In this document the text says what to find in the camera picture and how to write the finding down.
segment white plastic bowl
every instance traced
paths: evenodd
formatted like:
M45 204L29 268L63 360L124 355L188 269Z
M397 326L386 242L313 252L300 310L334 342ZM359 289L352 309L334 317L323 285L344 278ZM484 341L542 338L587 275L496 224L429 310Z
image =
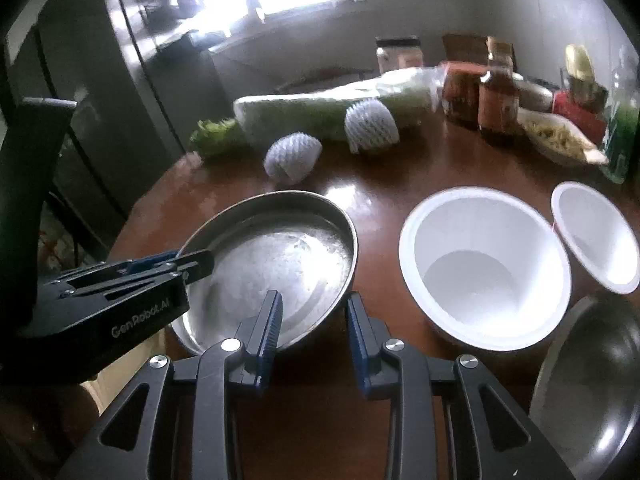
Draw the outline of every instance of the white plastic bowl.
M510 351L545 338L571 292L562 242L535 209L482 187L430 196L404 222L404 280L441 330L476 348Z
M556 227L582 266L602 286L629 294L640 282L640 251L622 213L604 195L563 182L551 195Z

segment green vegetable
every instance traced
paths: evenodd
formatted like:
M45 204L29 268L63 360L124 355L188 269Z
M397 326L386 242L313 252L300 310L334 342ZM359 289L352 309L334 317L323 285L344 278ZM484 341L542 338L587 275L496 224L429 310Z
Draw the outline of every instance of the green vegetable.
M189 142L191 149L202 157L219 155L247 145L242 128L235 119L225 119L219 123L198 121L198 129L191 134Z
M234 102L236 120L201 121L191 144L200 155L211 156L228 146L240 146L240 139L266 148L295 132L321 140L346 140L347 109L371 98L379 99L398 128L403 128L418 123L426 110L435 108L443 80L441 68L405 68L323 92L242 97Z

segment stainless steel bowl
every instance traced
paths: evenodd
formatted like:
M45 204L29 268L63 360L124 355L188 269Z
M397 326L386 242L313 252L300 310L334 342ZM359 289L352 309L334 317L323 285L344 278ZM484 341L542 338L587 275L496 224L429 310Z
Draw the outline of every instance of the stainless steel bowl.
M627 478L639 415L638 310L613 294L583 298L557 328L529 416L577 480L595 480Z
M520 79L516 74L513 75L513 82L519 92L518 106L535 112L551 111L554 104L554 93L551 90L533 81Z
M257 314L270 289L282 294L278 349L315 329L350 290L358 255L347 214L306 191L255 196L206 222L180 253L210 249L211 276L187 288L190 309L172 329L193 353L226 337Z

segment wooden table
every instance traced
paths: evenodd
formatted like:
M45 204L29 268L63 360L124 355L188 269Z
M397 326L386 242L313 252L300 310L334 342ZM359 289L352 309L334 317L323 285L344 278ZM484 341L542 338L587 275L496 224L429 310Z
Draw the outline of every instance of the wooden table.
M325 143L311 176L298 189L324 194L353 219L360 253L354 290L370 316L425 354L453 359L462 353L441 339L409 294L398 262L406 216L429 195L454 186L487 186L510 193L552 222L550 197L564 180L580 180L609 196L640 232L634 200L595 168L566 170L526 142L487 145L477 132L428 116L420 129L403 132L382 156L354 156L346 143ZM204 164L189 154L178 161L133 208L111 251L112 259L137 258L179 248L207 219L239 200L276 190L256 154L226 156ZM595 288L572 262L570 304ZM640 292L630 295L640 303ZM548 340L511 355L480 358L527 407ZM169 353L185 356L174 342ZM263 399L239 405L244 473L253 479L381 479L385 467L389 406L367 402L356 388L344 321L333 316L299 348L279 356ZM438 450L446 477L446 452Z

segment plastic wrap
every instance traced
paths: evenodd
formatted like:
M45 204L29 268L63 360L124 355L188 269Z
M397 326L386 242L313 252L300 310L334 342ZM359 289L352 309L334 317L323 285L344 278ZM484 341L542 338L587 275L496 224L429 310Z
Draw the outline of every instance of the plastic wrap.
M264 171L277 182L297 184L311 173L320 152L319 140L296 132L273 143L264 157Z
M352 105L344 118L344 129L351 153L381 150L400 141L391 112L377 99Z
M440 104L446 68L403 68L310 94L242 97L234 114L246 140L266 147L293 132L317 139L344 140L347 109L364 99L379 99L391 111L398 128L420 122L425 111Z

